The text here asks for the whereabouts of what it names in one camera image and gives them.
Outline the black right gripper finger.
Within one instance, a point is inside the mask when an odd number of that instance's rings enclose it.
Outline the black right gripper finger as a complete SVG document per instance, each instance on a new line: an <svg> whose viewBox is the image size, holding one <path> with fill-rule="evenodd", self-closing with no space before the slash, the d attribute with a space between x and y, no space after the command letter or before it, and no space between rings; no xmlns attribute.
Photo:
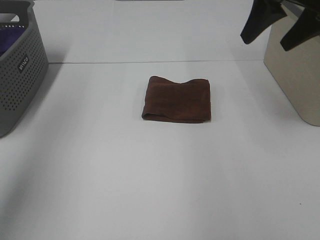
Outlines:
<svg viewBox="0 0 320 240"><path fill-rule="evenodd" d="M304 9L296 23L280 41L286 52L320 35L320 1L289 0L288 2Z"/></svg>

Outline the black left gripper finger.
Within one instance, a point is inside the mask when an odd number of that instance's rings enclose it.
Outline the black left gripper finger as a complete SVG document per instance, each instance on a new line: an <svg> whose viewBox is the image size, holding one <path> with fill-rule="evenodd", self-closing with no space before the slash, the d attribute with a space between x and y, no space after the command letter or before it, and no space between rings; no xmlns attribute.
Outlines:
<svg viewBox="0 0 320 240"><path fill-rule="evenodd" d="M286 16L282 8L282 0L254 0L240 34L243 42L249 45L269 26Z"/></svg>

